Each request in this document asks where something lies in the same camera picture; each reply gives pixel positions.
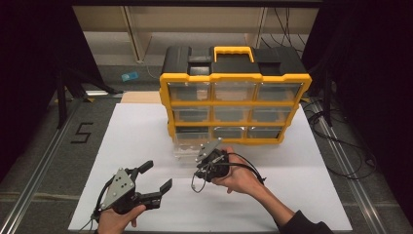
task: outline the black sleeve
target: black sleeve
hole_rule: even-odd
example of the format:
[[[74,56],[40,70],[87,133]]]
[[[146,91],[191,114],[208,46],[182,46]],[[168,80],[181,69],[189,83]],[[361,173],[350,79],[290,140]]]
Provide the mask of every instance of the black sleeve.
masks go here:
[[[281,234],[332,234],[330,228],[323,222],[310,222],[301,211],[283,227],[279,227]]]

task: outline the black backdrop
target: black backdrop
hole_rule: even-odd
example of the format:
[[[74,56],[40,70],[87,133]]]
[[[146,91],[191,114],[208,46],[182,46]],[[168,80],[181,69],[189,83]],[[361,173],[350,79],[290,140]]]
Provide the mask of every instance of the black backdrop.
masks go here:
[[[63,67],[102,81],[71,6],[36,2],[0,1],[0,179],[30,142]],[[77,77],[62,75],[81,96]]]
[[[311,69],[331,49],[328,41],[338,41],[324,68],[337,83],[337,97],[346,114],[413,224],[413,4],[361,2],[320,9],[303,62]],[[336,31],[344,20],[345,33]],[[311,90],[317,92],[322,89],[322,76],[313,79]]]

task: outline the forearm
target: forearm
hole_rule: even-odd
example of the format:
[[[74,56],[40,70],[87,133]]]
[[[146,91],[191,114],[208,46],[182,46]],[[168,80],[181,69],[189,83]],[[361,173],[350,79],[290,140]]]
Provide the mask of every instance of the forearm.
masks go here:
[[[255,200],[257,200],[273,217],[274,221],[279,226],[286,225],[295,215],[289,207],[283,204],[267,187],[256,187],[250,193]]]

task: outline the metal bracket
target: metal bracket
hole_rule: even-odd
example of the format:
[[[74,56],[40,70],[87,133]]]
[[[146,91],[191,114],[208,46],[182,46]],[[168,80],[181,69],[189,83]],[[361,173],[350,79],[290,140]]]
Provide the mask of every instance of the metal bracket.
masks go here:
[[[201,150],[198,153],[198,157],[195,159],[195,162],[199,163],[203,161],[212,151],[221,143],[222,138],[207,142],[206,144],[201,144]]]
[[[112,184],[107,191],[103,203],[100,204],[100,208],[103,210],[109,209],[112,204],[132,189],[134,189],[134,182],[130,179],[124,169],[119,169],[113,177]]]

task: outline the yellow handle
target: yellow handle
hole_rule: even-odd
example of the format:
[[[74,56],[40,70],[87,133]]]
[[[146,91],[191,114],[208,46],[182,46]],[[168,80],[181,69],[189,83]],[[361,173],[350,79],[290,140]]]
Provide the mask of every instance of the yellow handle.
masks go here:
[[[214,47],[213,48],[213,59],[216,62],[216,57],[218,54],[222,55],[236,55],[236,54],[248,54],[249,60],[254,62],[254,57],[252,56],[252,50],[250,47]]]

